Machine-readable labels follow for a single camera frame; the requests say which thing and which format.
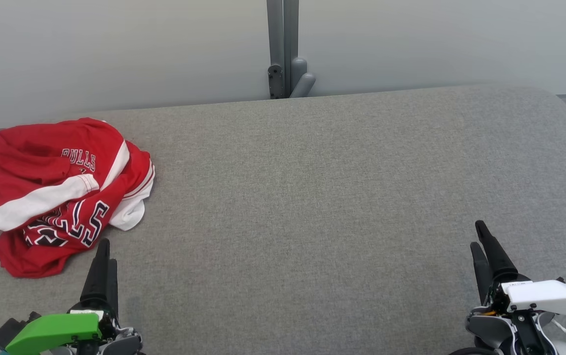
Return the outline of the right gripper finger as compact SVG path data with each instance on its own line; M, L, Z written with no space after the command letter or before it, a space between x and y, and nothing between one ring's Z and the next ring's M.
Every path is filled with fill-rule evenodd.
M490 264L488 263L484 250L478 242L470 243L470 251L479 299L482 306L487 306L491 302L491 287L493 285Z
M488 260L488 265L491 270L493 283L509 283L517 281L518 270L510 257L501 246L495 236L493 236L483 220L475 222L475 229L482 247L484 248L485 256Z

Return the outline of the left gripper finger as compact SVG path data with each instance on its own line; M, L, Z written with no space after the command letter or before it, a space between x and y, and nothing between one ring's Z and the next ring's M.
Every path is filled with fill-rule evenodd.
M109 259L108 276L107 276L107 302L111 306L112 315L118 318L118 279L117 279L117 261Z
M80 295L80 303L84 307L91 308L107 303L110 255L111 243L107 239L101 240L96 247L95 258Z

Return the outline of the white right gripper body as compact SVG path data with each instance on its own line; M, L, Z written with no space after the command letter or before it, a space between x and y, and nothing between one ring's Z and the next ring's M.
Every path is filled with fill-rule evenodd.
M545 326L566 335L555 316L566 316L566 283L514 281L493 283L490 304L473 308L465 321L474 346L464 355L566 355L566 342L553 341Z

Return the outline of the red Bulls jersey shirt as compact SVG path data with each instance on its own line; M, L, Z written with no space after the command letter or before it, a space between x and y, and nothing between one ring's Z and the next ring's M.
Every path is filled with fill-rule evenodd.
M13 277L39 279L63 272L66 261L91 250L111 225L129 231L145 215L155 167L151 156L126 142L129 160L107 188L66 202L29 224L0 235L0 265Z

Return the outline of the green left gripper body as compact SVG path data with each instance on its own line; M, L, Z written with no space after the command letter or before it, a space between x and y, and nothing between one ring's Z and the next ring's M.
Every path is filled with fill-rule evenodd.
M82 308L37 317L4 347L4 355L144 355L142 335L120 326L114 309Z

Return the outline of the red white-striped shorts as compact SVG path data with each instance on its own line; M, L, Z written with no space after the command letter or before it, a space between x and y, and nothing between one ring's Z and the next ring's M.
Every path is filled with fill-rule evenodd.
M82 118L0 131L0 231L107 188L129 161L116 128Z

